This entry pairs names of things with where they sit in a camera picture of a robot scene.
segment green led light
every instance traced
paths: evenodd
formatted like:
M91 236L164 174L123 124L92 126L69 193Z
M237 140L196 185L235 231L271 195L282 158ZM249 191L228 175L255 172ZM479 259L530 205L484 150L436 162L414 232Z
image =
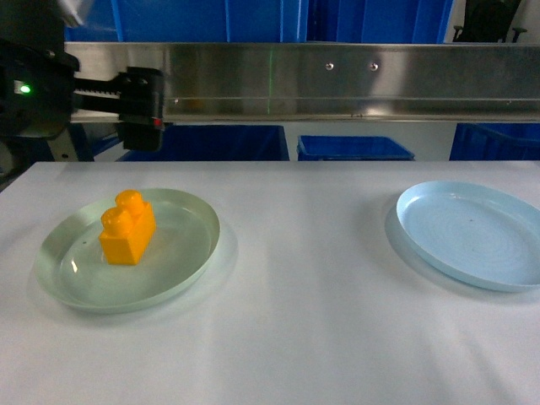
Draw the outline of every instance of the green led light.
M19 90L24 95L29 95L32 92L32 88L28 84L23 84L19 87Z

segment blue plastic bin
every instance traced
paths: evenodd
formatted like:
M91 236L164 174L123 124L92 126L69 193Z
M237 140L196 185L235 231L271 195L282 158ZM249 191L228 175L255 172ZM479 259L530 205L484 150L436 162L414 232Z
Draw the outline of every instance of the blue plastic bin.
M458 124L450 160L539 160L540 124Z
M452 0L312 0L308 40L434 44L445 40Z
M414 160L414 154L387 137L298 137L298 160Z
M158 152L131 151L119 160L289 160L289 152L280 126L173 126L165 130Z
M304 42L309 0L95 0L67 41Z

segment table surface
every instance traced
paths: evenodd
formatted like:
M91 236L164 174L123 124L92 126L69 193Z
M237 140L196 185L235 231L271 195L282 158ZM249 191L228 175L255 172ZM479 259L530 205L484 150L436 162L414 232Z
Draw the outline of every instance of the table surface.
M540 403L540 292L429 267L395 202L472 181L540 208L535 162L40 163L0 193L1 404ZM69 214L126 188L210 203L208 270L147 310L71 310L32 264Z

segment stainless steel rail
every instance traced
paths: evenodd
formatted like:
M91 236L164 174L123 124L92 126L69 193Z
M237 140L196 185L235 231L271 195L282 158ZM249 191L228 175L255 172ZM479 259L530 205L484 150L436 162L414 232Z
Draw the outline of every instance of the stainless steel rail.
M82 78L162 70L168 122L540 122L540 46L72 42L66 50Z

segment plastic building block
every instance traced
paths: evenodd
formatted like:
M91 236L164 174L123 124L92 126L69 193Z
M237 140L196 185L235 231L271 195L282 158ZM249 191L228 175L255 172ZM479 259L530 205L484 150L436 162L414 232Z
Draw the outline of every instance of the plastic building block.
M135 190L121 192L115 201L101 216L101 247L109 264L135 265L155 232L154 211Z

